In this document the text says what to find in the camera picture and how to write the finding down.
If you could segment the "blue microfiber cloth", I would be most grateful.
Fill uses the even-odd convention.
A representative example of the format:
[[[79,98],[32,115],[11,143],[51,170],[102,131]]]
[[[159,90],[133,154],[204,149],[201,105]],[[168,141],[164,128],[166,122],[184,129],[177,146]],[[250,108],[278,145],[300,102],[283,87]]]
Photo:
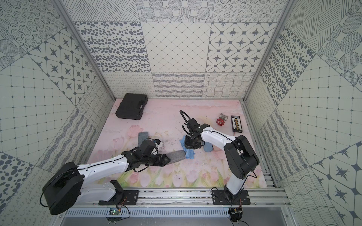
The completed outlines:
[[[185,145],[185,140],[186,140],[186,136],[183,136],[183,138],[180,140],[180,143],[181,143],[181,146],[182,146],[182,148],[183,148],[183,150],[184,150],[184,152],[185,152],[185,158],[186,159],[194,159],[194,155],[195,155],[195,153],[194,153],[194,150],[193,149],[189,149],[189,148],[187,148],[186,147],[186,145]]]

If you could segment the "blue eyeglass case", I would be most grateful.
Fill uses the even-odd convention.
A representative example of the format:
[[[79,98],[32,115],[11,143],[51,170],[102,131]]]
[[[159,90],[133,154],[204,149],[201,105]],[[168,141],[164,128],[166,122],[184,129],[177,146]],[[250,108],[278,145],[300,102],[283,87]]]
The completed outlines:
[[[203,150],[207,153],[209,152],[212,152],[213,151],[213,145],[209,142],[206,142],[204,145],[203,145]]]

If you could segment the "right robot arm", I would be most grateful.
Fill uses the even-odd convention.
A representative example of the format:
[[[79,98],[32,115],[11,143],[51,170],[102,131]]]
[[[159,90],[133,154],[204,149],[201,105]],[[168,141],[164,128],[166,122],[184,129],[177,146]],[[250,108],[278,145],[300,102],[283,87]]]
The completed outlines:
[[[224,150],[232,175],[225,185],[225,193],[237,196],[243,190],[247,176],[260,164],[259,158],[248,139],[221,133],[208,124],[200,125],[195,119],[186,119],[182,125],[186,132],[185,147],[200,149],[206,142]]]

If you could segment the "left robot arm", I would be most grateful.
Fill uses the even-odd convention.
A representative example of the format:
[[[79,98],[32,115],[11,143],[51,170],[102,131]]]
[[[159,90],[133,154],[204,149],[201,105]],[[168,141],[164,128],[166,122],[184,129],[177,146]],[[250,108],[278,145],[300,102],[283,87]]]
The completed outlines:
[[[94,182],[113,174],[136,171],[142,165],[166,166],[171,158],[158,152],[160,143],[158,139],[145,139],[139,147],[107,160],[81,165],[66,163],[42,188],[41,199],[46,201],[42,206],[48,208],[51,215],[58,215],[79,203],[120,206],[133,202],[137,199],[136,193],[124,190],[117,180],[98,186]]]

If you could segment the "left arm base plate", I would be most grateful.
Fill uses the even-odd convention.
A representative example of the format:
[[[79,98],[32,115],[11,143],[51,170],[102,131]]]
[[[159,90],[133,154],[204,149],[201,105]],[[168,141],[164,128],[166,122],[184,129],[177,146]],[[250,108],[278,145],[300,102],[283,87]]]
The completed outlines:
[[[139,190],[124,190],[117,191],[116,194],[109,201],[99,201],[98,205],[100,206],[110,206],[110,205],[136,205]]]

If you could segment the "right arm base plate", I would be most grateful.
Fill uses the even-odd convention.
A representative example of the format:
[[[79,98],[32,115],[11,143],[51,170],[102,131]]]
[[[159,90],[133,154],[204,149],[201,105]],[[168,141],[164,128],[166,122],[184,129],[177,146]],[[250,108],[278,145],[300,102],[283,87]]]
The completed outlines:
[[[213,189],[210,191],[213,205],[250,205],[250,197],[247,190],[242,189],[236,195],[227,190]]]

